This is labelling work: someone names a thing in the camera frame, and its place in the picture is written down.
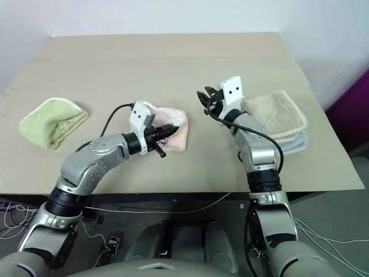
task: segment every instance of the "floor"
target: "floor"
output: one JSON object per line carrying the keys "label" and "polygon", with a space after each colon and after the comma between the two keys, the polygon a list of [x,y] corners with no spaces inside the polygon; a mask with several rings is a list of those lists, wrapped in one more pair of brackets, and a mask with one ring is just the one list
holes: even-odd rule
{"label": "floor", "polygon": [[[313,230],[324,237],[334,238],[337,240],[348,240],[366,238],[369,239],[369,160],[367,158],[353,158],[352,162],[363,183],[367,187],[365,190],[344,191],[344,192],[328,192],[317,195],[313,198],[296,201],[291,204],[294,216]],[[180,207],[173,207],[171,203],[146,203],[132,204],[142,210],[153,209],[173,209],[182,210],[197,209],[207,203],[195,205],[193,203],[181,204]],[[91,234],[102,233],[106,238],[113,231],[123,232],[123,243],[115,261],[122,260],[127,252],[129,242],[131,242],[144,228],[162,222],[163,220],[208,220],[214,219],[223,225],[229,239],[234,247],[241,276],[250,276],[250,271],[244,262],[243,250],[243,227],[244,217],[247,209],[247,202],[242,201],[222,201],[215,206],[210,207],[201,212],[189,215],[166,215],[166,214],[112,214],[108,212],[99,212],[99,215],[105,215],[103,224],[97,224],[96,220],[86,223],[86,228]],[[104,208],[109,209],[125,209],[126,205],[105,205]],[[2,220],[0,220],[0,229],[3,228]],[[342,276],[359,276],[351,271],[328,254],[321,251],[317,246],[302,233],[299,232],[300,240],[304,241],[314,248],[327,260],[331,261],[333,267]],[[5,256],[16,250],[21,236],[0,241],[0,257]],[[50,276],[65,276],[74,272],[82,271],[90,268],[96,261],[101,244],[101,238],[88,238],[82,225],[79,226],[78,239],[76,240],[74,250],[70,255],[67,264],[58,271],[51,271]],[[344,255],[348,261],[361,268],[369,271],[369,243],[355,242],[352,244],[335,245],[337,249]]]}

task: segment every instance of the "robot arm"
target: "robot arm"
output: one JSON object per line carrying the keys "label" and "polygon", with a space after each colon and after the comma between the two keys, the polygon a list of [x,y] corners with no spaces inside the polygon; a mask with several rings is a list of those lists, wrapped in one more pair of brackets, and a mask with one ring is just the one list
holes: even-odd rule
{"label": "robot arm", "polygon": [[[217,117],[230,128],[247,175],[251,204],[246,227],[250,226],[251,247],[245,249],[246,255],[251,252],[257,257],[266,256],[274,277],[340,276],[315,250],[298,241],[295,221],[277,171],[277,162],[282,159],[272,141],[257,134],[265,131],[263,126],[250,114],[240,111],[243,98],[240,77],[225,80],[219,91],[211,87],[205,90],[210,97],[197,92],[207,108],[205,114],[210,112],[212,118]],[[244,126],[256,133],[231,125]]]}
{"label": "robot arm", "polygon": [[18,252],[0,260],[0,275],[45,276],[50,267],[64,265],[77,237],[82,208],[104,175],[136,153],[155,150],[165,157],[157,142],[179,127],[154,128],[154,117],[149,106],[135,102],[131,133],[100,137],[64,161],[55,188],[31,221]]}

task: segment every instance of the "pink towel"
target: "pink towel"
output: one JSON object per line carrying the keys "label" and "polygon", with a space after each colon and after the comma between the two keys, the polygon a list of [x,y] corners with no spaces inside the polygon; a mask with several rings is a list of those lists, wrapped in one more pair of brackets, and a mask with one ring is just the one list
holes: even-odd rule
{"label": "pink towel", "polygon": [[158,142],[162,149],[168,151],[183,152],[186,150],[187,132],[189,131],[189,120],[186,112],[176,110],[175,108],[157,108],[154,105],[144,102],[150,106],[156,113],[153,126],[161,127],[165,124],[179,126],[177,132],[172,136]]}

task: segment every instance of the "beige table surface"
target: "beige table surface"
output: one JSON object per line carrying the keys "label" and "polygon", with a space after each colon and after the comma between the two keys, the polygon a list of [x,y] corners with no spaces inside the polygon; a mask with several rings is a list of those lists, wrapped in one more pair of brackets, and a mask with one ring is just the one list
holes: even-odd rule
{"label": "beige table surface", "polygon": [[[94,193],[246,192],[228,129],[205,116],[196,90],[240,75],[245,97],[284,89],[308,119],[308,147],[287,156],[289,192],[361,189],[363,184],[291,51],[275,33],[74,36],[48,40],[0,96],[0,193],[48,194],[64,159],[97,138],[119,104],[147,100],[185,110],[187,150],[135,155],[111,170]],[[89,118],[59,149],[42,149],[18,123],[50,97],[75,101]],[[106,134],[129,131],[129,111]]]}

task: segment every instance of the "green towel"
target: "green towel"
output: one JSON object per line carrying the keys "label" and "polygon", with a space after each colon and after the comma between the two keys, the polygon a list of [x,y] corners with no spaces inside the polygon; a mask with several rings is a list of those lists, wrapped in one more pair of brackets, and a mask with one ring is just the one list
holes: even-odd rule
{"label": "green towel", "polygon": [[19,132],[43,148],[58,148],[63,139],[88,118],[88,114],[64,98],[50,98],[29,113]]}

